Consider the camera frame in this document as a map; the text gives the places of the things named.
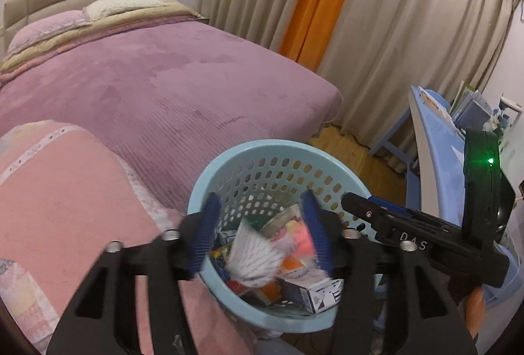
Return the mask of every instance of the light blue plastic basket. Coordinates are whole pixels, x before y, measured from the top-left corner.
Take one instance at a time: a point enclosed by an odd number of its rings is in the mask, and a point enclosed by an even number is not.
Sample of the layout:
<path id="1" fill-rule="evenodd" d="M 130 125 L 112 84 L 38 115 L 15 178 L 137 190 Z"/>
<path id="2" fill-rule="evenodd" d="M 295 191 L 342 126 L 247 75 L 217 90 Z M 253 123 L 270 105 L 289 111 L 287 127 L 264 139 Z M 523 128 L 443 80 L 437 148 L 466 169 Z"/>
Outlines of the light blue plastic basket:
<path id="1" fill-rule="evenodd" d="M 269 220 L 296 202 L 307 188 L 327 210 L 337 212 L 346 227 L 359 229 L 371 239 L 375 231 L 366 222 L 344 212 L 340 198 L 354 192 L 368 198 L 360 179 L 332 156 L 309 145 L 286 140 L 259 140 L 238 145 L 216 157 L 196 182 L 188 213 L 200 211 L 209 193 L 222 200 L 218 231 L 236 229 L 243 216 Z M 235 295 L 222 281 L 209 258 L 202 279 L 215 297 L 233 314 L 260 328 L 307 333 L 331 327 L 336 308 L 305 315 L 292 305 L 258 309 Z"/>

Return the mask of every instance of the metal bolt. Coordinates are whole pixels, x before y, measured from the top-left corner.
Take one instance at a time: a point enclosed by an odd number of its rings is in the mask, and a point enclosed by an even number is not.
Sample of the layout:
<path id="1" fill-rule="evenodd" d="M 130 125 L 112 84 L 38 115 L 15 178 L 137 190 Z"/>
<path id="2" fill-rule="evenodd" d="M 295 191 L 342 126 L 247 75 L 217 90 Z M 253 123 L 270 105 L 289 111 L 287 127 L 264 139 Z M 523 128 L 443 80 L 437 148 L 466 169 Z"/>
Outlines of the metal bolt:
<path id="1" fill-rule="evenodd" d="M 178 232 L 176 229 L 168 229 L 162 233 L 162 239 L 164 241 L 173 241 L 178 240 L 179 238 L 180 232 Z"/>
<path id="2" fill-rule="evenodd" d="M 342 236 L 349 240 L 358 240 L 362 236 L 362 234 L 358 232 L 356 229 L 348 228 L 342 231 Z"/>
<path id="3" fill-rule="evenodd" d="M 106 245 L 105 250 L 108 253 L 118 253 L 123 248 L 124 244 L 122 244 L 120 241 L 111 241 Z"/>
<path id="4" fill-rule="evenodd" d="M 418 247 L 413 241 L 401 241 L 400 249 L 405 252 L 414 252 Z"/>

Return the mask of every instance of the box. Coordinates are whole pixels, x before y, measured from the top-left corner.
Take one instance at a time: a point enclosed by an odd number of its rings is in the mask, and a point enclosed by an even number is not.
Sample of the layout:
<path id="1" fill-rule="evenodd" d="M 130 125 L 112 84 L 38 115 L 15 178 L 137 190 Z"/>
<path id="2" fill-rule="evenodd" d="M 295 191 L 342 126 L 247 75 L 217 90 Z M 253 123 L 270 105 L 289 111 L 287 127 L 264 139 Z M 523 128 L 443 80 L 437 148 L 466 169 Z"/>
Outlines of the box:
<path id="1" fill-rule="evenodd" d="M 323 270 L 309 270 L 300 278 L 281 279 L 282 296 L 319 314 L 335 306 L 342 294 L 343 279 L 331 279 Z"/>

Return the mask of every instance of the purple bedspread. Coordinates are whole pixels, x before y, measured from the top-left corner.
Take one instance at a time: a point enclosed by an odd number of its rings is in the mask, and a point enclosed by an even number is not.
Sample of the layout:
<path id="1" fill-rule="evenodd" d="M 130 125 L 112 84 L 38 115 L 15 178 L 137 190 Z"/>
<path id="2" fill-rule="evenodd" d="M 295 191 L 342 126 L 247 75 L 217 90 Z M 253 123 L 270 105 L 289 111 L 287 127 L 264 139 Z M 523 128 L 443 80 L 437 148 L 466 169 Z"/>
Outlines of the purple bedspread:
<path id="1" fill-rule="evenodd" d="M 23 73 L 0 90 L 0 135 L 45 119 L 84 127 L 162 204 L 185 211 L 218 154 L 256 139 L 306 141 L 340 102 L 302 66 L 184 22 L 92 41 Z"/>

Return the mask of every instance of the wooden floor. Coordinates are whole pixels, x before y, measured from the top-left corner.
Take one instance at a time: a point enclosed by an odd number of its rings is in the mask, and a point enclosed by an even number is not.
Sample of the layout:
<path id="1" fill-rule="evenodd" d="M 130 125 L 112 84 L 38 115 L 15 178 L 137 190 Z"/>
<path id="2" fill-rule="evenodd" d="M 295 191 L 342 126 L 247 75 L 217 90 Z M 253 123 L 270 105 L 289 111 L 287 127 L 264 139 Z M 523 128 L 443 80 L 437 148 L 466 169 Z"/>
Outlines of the wooden floor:
<path id="1" fill-rule="evenodd" d="M 372 195 L 403 206 L 405 178 L 395 173 L 382 158 L 370 157 L 369 148 L 360 145 L 352 136 L 342 136 L 334 126 L 325 128 L 319 138 L 309 144 L 331 154 L 355 173 Z"/>
<path id="2" fill-rule="evenodd" d="M 325 128 L 319 138 L 309 144 L 331 154 L 355 173 L 372 195 L 401 206 L 405 202 L 405 178 L 395 173 L 381 158 L 370 157 L 369 148 L 360 145 L 352 136 L 342 136 L 339 129 Z M 284 334 L 282 339 L 305 355 L 328 353 L 331 329 L 308 334 Z"/>

